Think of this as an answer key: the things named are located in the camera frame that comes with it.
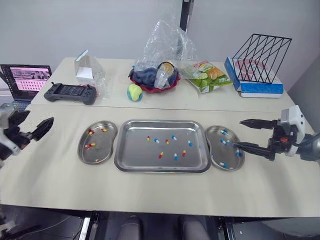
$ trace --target table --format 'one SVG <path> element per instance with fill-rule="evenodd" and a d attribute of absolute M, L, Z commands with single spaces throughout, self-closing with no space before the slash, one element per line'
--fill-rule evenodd
<path fill-rule="evenodd" d="M 75 77 L 73 57 L 66 57 L 48 83 L 35 96 L 32 104 L 46 105 L 72 105 L 82 106 L 81 102 L 57 100 L 49 102 L 44 98 L 44 93 L 52 86 L 51 82 L 69 85 L 78 85 Z M 208 111 L 249 111 L 249 112 L 277 112 L 280 116 L 282 109 L 294 105 L 285 92 L 281 99 L 274 98 L 243 98 L 235 91 L 233 85 L 220 87 L 211 93 L 198 93 L 188 81 L 181 79 L 178 85 L 171 90 L 156 94 L 143 93 L 139 102 L 133 102 L 127 97 L 127 88 L 131 84 L 128 75 L 135 64 L 133 59 L 98 59 L 105 71 L 109 83 L 107 97 L 97 98 L 94 106 L 101 107 L 126 107 L 145 109 L 180 109 L 180 110 L 208 110 Z M 222 62 L 213 62 L 219 69 L 227 72 Z"/>
<path fill-rule="evenodd" d="M 204 129 L 223 125 L 241 141 L 266 146 L 270 130 L 250 129 L 239 121 L 276 119 L 278 112 L 208 111 L 31 104 L 23 131 L 54 116 L 50 132 L 12 156 L 1 169 L 1 203 L 73 210 L 171 213 L 237 217 L 319 217 L 320 167 L 298 156 L 278 154 L 274 162 L 245 154 L 235 172 L 211 166 L 204 173 L 122 172 L 114 154 L 105 163 L 78 159 L 83 131 L 109 120 L 119 129 L 129 119 L 194 120 Z M 306 132 L 311 132 L 306 124 Z M 116 148 L 118 137 L 114 142 Z"/>

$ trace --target green snack bag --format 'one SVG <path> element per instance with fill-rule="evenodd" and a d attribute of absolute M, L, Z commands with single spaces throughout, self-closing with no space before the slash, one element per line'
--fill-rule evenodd
<path fill-rule="evenodd" d="M 181 70 L 200 93 L 209 93 L 224 85 L 232 84 L 228 76 L 208 61 L 201 61 Z"/>

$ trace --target metal file holder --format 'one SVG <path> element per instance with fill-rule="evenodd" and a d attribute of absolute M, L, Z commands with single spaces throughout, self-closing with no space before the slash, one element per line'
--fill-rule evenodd
<path fill-rule="evenodd" d="M 272 84 L 292 38 L 252 34 L 232 58 L 239 81 Z"/>

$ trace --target red plastic basket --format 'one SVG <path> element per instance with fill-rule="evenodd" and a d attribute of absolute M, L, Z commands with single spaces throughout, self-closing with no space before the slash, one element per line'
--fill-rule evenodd
<path fill-rule="evenodd" d="M 176 76 L 176 79 L 175 79 L 174 83 L 173 83 L 170 87 L 167 87 L 167 88 L 165 88 L 165 89 L 160 89 L 160 88 L 152 88 L 152 89 L 151 89 L 151 88 L 147 88 L 146 86 L 140 85 L 138 82 L 136 82 L 135 80 L 133 80 L 132 77 L 130 77 L 130 80 L 131 80 L 134 84 L 140 86 L 140 88 L 141 88 L 143 91 L 146 91 L 146 92 L 148 92 L 148 93 L 153 94 L 153 93 L 162 93 L 162 92 L 167 91 L 167 90 L 169 90 L 169 89 L 173 89 L 173 88 L 178 84 L 178 82 L 179 82 L 179 80 L 180 80 L 180 75 L 178 74 L 178 75 Z"/>

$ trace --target laptop screen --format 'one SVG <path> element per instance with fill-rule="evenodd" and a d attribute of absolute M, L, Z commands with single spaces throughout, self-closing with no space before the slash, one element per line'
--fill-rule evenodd
<path fill-rule="evenodd" d="M 12 97 L 31 101 L 51 76 L 49 66 L 1 64 Z"/>

